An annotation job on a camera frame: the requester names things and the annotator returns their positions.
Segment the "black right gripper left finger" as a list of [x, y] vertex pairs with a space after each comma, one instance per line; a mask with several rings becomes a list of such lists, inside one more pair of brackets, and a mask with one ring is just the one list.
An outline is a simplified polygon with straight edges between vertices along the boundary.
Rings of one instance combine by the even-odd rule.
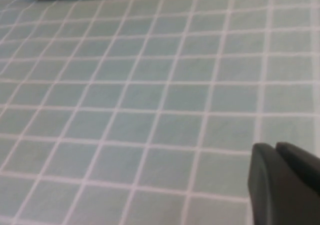
[[307, 186], [267, 143], [252, 147], [248, 191], [255, 225], [318, 225], [320, 186]]

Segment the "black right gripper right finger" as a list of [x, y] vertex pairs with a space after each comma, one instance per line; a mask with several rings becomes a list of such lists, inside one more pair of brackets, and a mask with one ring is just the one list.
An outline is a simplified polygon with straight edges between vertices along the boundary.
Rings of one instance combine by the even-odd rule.
[[320, 186], [320, 159], [317, 156], [288, 142], [278, 142], [275, 149], [304, 184]]

